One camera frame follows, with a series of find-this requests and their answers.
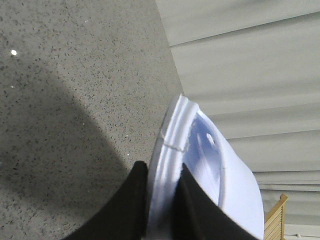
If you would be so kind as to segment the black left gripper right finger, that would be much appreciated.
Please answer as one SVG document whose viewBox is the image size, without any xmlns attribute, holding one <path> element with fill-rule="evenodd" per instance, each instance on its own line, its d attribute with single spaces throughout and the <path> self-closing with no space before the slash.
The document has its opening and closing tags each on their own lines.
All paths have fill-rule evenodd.
<svg viewBox="0 0 320 240">
<path fill-rule="evenodd" d="M 172 207 L 174 240 L 255 240 L 203 191 L 183 164 Z"/>
</svg>

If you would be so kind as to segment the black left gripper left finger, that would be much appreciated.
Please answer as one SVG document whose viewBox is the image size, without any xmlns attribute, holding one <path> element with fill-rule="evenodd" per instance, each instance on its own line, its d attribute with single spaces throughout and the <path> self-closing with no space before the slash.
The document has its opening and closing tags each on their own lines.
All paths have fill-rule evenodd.
<svg viewBox="0 0 320 240">
<path fill-rule="evenodd" d="M 145 231 L 145 203 L 148 169 L 134 163 L 129 175 L 107 202 L 66 240 L 140 240 Z"/>
</svg>

